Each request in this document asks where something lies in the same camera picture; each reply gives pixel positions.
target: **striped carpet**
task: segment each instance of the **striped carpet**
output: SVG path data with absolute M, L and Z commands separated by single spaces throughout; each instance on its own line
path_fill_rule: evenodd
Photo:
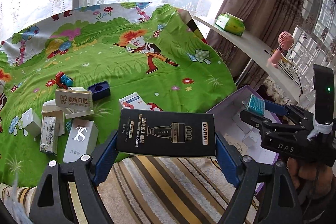
M 69 183 L 80 224 L 87 224 L 75 183 Z M 29 214 L 35 188 L 18 188 L 17 198 Z M 1 198 L 10 187 L 1 184 Z M 134 156 L 113 165 L 97 188 L 114 223 L 216 224 L 235 191 L 216 161 Z M 245 223 L 253 223 L 255 202 Z

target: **blue box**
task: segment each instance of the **blue box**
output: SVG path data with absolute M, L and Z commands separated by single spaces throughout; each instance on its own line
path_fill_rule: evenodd
M 111 95 L 110 86 L 107 81 L 91 85 L 87 88 L 87 90 L 92 92 L 93 101 L 97 101 Z

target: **green bedsheet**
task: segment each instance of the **green bedsheet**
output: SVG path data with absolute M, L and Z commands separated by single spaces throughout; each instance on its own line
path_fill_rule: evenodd
M 50 160 L 62 162 L 68 134 L 59 137 L 58 155 L 50 156 L 39 151 L 39 137 L 34 141 L 21 120 L 12 123 L 31 107 L 41 117 L 42 104 L 54 99 L 59 71 L 72 77 L 74 86 L 109 82 L 111 96 L 96 101 L 95 114 L 85 117 L 95 121 L 98 143 L 118 126 L 118 99 L 133 92 L 156 110 L 205 112 L 236 90 L 219 56 L 168 4 L 66 11 L 0 47 L 0 182 L 7 184 L 18 172 L 19 185 L 35 186 Z

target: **toy car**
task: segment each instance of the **toy car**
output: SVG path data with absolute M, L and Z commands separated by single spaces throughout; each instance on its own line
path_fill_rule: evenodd
M 71 77 L 65 75 L 64 72 L 60 71 L 56 74 L 56 85 L 64 90 L 67 90 L 69 86 L 72 86 L 74 81 Z

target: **blue gripper pad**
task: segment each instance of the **blue gripper pad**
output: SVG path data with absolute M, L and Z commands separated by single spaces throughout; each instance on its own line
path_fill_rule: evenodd
M 250 100 L 246 105 L 246 110 L 263 116 L 265 112 L 265 101 L 256 97 L 254 94 L 251 94 Z
M 117 134 L 114 135 L 112 141 L 108 144 L 107 148 L 99 158 L 96 169 L 95 176 L 92 183 L 97 187 L 101 182 L 104 182 L 118 156 L 118 151 L 116 150 Z
M 227 182 L 238 187 L 242 175 L 241 155 L 238 150 L 227 143 L 224 137 L 216 133 L 216 159 Z

